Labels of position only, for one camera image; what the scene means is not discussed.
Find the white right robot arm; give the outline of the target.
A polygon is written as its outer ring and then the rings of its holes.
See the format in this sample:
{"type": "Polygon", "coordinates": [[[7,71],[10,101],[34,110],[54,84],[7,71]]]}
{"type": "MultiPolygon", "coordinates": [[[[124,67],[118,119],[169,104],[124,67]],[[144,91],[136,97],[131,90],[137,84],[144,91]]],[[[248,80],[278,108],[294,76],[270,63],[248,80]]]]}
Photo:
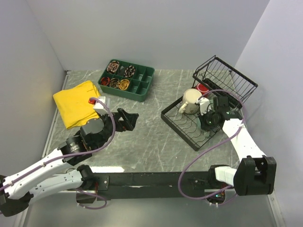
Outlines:
{"type": "Polygon", "coordinates": [[[232,110],[225,96],[215,97],[213,101],[202,97],[196,103],[200,106],[198,118],[201,129],[222,129],[231,140],[240,161],[238,168],[211,166],[211,174],[207,177],[209,186],[219,188],[226,183],[234,187],[239,196],[271,194],[276,176],[276,160],[267,157],[256,145],[240,112],[232,110]]]}

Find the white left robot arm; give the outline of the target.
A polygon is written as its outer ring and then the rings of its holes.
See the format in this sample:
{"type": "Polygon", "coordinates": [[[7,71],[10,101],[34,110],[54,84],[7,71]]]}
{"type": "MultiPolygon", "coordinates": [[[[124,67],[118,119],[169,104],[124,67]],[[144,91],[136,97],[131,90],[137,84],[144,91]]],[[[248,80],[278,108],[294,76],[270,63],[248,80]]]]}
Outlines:
{"type": "Polygon", "coordinates": [[[14,216],[43,197],[69,189],[89,190],[96,179],[88,165],[80,163],[95,150],[109,145],[115,132],[133,131],[138,113],[119,108],[110,114],[100,114],[81,126],[46,157],[11,176],[0,177],[0,212],[14,216]]]}

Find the teal glazed stoneware mug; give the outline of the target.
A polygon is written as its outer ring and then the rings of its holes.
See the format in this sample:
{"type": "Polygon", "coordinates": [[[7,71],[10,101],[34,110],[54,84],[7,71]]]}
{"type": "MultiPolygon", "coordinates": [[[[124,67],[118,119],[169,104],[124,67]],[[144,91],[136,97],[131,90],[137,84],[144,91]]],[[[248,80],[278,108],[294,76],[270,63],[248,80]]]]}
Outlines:
{"type": "Polygon", "coordinates": [[[197,119],[196,119],[196,126],[200,130],[202,136],[204,136],[205,138],[210,137],[210,131],[206,131],[206,130],[202,129],[202,123],[201,123],[199,117],[197,117],[197,119]]]}

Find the red enamel mug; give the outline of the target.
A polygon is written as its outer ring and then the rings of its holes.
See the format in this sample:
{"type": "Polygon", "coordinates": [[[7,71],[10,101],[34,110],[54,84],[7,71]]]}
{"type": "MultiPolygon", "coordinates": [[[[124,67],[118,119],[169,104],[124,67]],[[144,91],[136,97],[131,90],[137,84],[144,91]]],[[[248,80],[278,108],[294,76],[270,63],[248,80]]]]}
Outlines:
{"type": "Polygon", "coordinates": [[[205,87],[203,84],[198,83],[195,86],[195,89],[198,90],[202,95],[204,95],[205,93],[209,92],[209,89],[207,87],[205,87]]]}

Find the cream floral mug green inside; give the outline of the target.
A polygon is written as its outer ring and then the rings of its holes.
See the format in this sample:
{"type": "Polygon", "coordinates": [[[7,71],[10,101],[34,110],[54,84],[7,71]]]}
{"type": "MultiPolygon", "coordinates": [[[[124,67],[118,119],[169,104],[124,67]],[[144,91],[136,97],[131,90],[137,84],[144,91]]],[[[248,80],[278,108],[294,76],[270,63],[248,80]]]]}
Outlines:
{"type": "Polygon", "coordinates": [[[202,93],[197,89],[190,88],[183,94],[182,104],[178,110],[179,114],[195,114],[199,107],[196,105],[198,98],[202,96],[202,93]]]}

